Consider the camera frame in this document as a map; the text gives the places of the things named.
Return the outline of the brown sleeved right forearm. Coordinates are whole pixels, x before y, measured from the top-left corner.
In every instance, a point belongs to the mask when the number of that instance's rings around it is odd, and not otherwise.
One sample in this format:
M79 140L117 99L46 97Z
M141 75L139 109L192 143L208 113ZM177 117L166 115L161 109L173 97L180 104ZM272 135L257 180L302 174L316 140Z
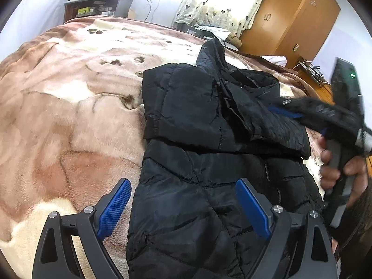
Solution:
M347 208L332 233L339 243L340 278L371 278L371 187Z

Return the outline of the person's right hand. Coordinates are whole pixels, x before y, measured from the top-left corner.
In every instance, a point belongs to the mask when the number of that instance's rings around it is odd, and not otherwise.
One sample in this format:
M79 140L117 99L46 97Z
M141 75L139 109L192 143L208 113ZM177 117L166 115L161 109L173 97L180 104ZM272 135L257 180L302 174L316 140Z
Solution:
M323 165L320 168L320 185L325 191L327 191L335 186L335 183L340 178L341 172L338 169L329 166L329 163L332 159L332 153L327 148L326 138L321 136L318 139L318 142L319 146L323 149L323 152L320 155L323 162ZM356 176L349 201L346 205L347 208L351 208L353 204L359 200L368 187L368 170L366 167L366 160L361 156L352 158L345 165L343 173L347 176Z

